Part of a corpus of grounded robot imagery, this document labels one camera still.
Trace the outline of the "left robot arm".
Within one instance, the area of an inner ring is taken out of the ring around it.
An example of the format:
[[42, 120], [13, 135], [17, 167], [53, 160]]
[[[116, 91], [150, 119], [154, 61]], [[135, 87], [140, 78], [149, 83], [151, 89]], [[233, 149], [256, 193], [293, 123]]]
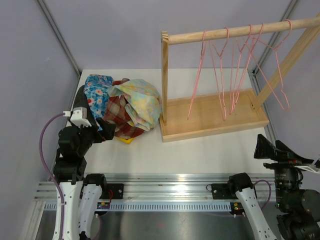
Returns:
[[112, 140], [115, 124], [97, 118], [98, 125], [66, 126], [58, 133], [58, 149], [53, 167], [53, 181], [57, 191], [54, 240], [89, 240], [91, 225], [99, 199], [113, 199], [101, 173], [84, 175], [85, 154], [95, 143]]

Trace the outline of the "red plaid garment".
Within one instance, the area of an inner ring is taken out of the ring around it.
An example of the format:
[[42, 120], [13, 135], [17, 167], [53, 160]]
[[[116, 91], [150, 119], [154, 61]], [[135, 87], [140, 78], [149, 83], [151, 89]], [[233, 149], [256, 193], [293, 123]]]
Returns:
[[129, 124], [131, 118], [125, 109], [127, 103], [128, 101], [123, 95], [109, 96], [103, 116], [105, 122], [115, 124], [116, 129], [114, 136], [126, 141], [132, 140], [145, 133], [145, 130]]

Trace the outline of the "pastel floral garment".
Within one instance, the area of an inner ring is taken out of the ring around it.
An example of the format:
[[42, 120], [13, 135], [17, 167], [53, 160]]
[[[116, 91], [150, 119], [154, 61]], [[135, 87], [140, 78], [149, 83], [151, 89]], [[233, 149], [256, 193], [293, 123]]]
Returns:
[[157, 126], [162, 113], [162, 99], [156, 88], [143, 79], [132, 79], [108, 90], [109, 97], [124, 97], [129, 125], [150, 131]]

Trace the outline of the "dark grey dotted garment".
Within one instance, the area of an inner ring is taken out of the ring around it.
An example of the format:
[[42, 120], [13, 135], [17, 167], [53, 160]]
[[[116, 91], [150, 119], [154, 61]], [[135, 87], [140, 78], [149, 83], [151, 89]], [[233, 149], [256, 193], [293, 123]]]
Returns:
[[73, 101], [73, 106], [72, 106], [72, 110], [74, 111], [75, 108], [85, 108], [87, 110], [87, 119], [92, 122], [94, 121], [94, 117], [93, 117], [93, 114], [91, 112], [91, 109], [90, 109], [90, 106], [89, 106], [89, 103], [88, 103], [88, 99], [87, 99], [87, 96], [86, 94], [84, 93], [84, 88], [85, 86], [82, 85], [76, 95], [75, 95], [75, 98], [74, 98], [74, 101]]

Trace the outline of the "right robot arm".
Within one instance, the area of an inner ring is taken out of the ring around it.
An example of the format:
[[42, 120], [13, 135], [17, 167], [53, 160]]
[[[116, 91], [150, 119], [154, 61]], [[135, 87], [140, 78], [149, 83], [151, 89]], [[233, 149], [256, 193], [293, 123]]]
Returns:
[[[285, 240], [318, 240], [320, 238], [320, 193], [302, 189], [303, 172], [319, 174], [319, 160], [296, 154], [280, 140], [271, 143], [264, 135], [257, 135], [254, 159], [270, 159], [266, 169], [274, 171], [277, 227]], [[275, 240], [256, 198], [254, 185], [245, 172], [231, 175], [227, 193], [240, 200], [256, 240]]]

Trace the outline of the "blue floral garment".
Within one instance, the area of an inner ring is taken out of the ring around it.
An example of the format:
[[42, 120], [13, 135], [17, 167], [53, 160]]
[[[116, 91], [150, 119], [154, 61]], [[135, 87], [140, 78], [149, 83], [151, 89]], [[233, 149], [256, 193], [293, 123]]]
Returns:
[[84, 84], [86, 95], [93, 118], [103, 118], [109, 100], [108, 91], [113, 86], [114, 79], [108, 75], [90, 74]]

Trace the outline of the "pink hanger of red skirt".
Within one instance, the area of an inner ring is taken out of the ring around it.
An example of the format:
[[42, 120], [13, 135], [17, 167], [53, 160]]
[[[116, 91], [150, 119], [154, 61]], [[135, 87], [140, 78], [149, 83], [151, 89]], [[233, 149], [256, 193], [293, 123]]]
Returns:
[[268, 49], [273, 50], [274, 51], [274, 55], [275, 55], [275, 61], [276, 61], [276, 66], [277, 66], [277, 70], [276, 70], [276, 74], [278, 76], [278, 79], [280, 80], [280, 92], [282, 93], [282, 95], [284, 96], [285, 102], [287, 104], [287, 107], [284, 107], [283, 104], [281, 103], [280, 99], [278, 98], [278, 96], [276, 95], [274, 88], [271, 87], [271, 82], [267, 79], [267, 77], [265, 76], [264, 72], [261, 69], [261, 65], [256, 62], [256, 65], [258, 67], [258, 69], [260, 70], [264, 80], [267, 83], [267, 86], [269, 87], [269, 89], [271, 90], [271, 93], [274, 95], [274, 97], [276, 98], [277, 102], [279, 103], [280, 107], [284, 110], [284, 111], [288, 111], [290, 109], [290, 104], [287, 98], [286, 93], [284, 92], [283, 88], [284, 88], [284, 83], [283, 83], [283, 77], [282, 77], [282, 73], [281, 73], [281, 68], [280, 68], [280, 64], [279, 64], [279, 58], [278, 58], [278, 49], [279, 47], [283, 44], [283, 42], [290, 36], [291, 32], [292, 32], [292, 22], [289, 19], [285, 19], [283, 22], [288, 22], [289, 23], [289, 32], [288, 34], [280, 41], [280, 43], [278, 43], [276, 46], [271, 46], [269, 43], [266, 43], [262, 40], [260, 40], [260, 37], [253, 37], [253, 40], [257, 40], [258, 42], [262, 43], [263, 45], [265, 45]]

